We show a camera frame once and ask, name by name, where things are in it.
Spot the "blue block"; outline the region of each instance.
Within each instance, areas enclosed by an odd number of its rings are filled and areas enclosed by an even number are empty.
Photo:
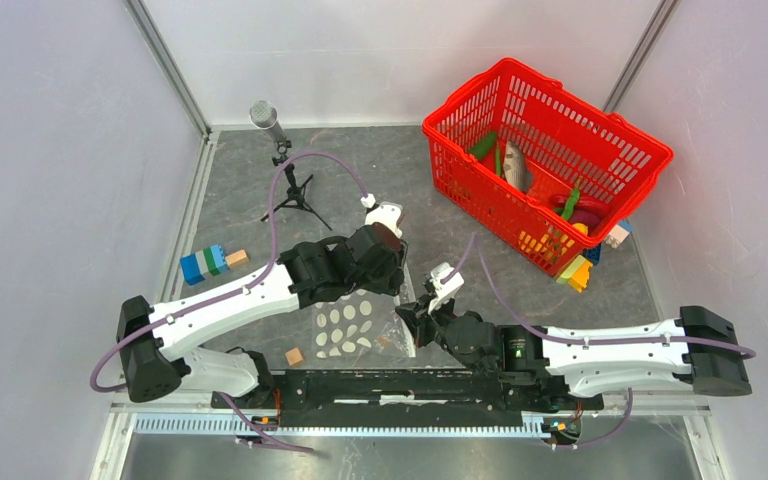
[[[593,265],[599,265],[599,257],[602,256],[602,244],[600,243],[589,250],[585,250],[581,254],[584,255],[584,258],[590,260],[590,263]]]
[[[219,245],[211,245],[210,253],[213,254],[213,261],[216,263],[216,269],[219,273],[228,271],[228,262],[225,261],[225,251]]]
[[[184,281],[187,282],[187,285],[195,285],[204,281],[194,253],[181,257],[181,272],[184,274]]]

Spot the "cable connector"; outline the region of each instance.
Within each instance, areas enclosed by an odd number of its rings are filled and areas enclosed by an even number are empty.
[[[609,233],[608,237],[605,238],[605,243],[613,248],[617,248],[622,242],[625,241],[626,237],[628,237],[628,234],[630,233],[631,224],[628,223],[628,220],[623,220],[620,223],[614,225],[614,228],[611,229],[611,233]]]
[[[375,195],[371,193],[367,193],[366,196],[360,197],[360,203],[364,206],[367,210],[375,206]]]

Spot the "plastic basket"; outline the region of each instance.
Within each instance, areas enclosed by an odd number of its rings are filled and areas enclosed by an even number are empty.
[[[510,246],[555,276],[584,249],[598,245],[655,188],[673,158],[669,147],[605,114],[512,58],[502,59],[456,90],[422,124],[434,186]],[[466,153],[490,131],[522,149],[534,176],[524,194],[495,175],[494,152]],[[554,194],[582,195],[608,206],[587,235],[549,205]]]

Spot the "microphone stand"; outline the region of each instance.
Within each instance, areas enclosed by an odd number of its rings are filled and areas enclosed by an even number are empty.
[[[280,142],[275,142],[275,150],[278,152],[277,157],[272,157],[272,164],[276,167],[278,165],[281,165],[282,163],[287,161],[287,158],[289,156],[287,155],[287,150],[292,148],[292,143],[290,143],[289,140],[283,140]],[[316,218],[319,219],[320,222],[322,222],[326,227],[328,227],[328,230],[333,230],[331,228],[331,225],[328,225],[328,222],[322,219],[322,217],[319,216],[318,213],[316,213],[316,210],[313,209],[313,207],[310,206],[309,203],[307,203],[307,200],[305,200],[305,191],[307,190],[307,184],[313,180],[313,174],[310,174],[310,176],[307,177],[307,179],[302,182],[301,186],[298,186],[296,184],[296,175],[293,173],[293,170],[296,169],[295,165],[289,165],[287,168],[284,169],[284,175],[287,177],[287,182],[290,184],[290,188],[287,189],[287,198],[284,199],[283,202],[279,203],[275,208],[272,210],[273,213],[277,212],[278,210],[281,210],[282,208],[292,208],[295,210],[301,210],[303,212],[308,212],[316,215]],[[261,222],[265,222],[269,218],[269,214],[263,216],[263,218],[260,219]]]

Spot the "white backdrop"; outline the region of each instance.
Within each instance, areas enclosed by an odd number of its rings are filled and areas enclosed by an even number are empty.
[[[122,2],[0,0],[0,479],[87,478],[90,370],[158,293],[199,145]]]
[[[754,393],[711,406],[732,478],[768,478],[768,2],[682,2],[620,113],[676,153],[632,222],[665,314],[707,305],[758,350]]]
[[[145,0],[214,126],[419,123],[516,57],[601,107],[657,0]]]

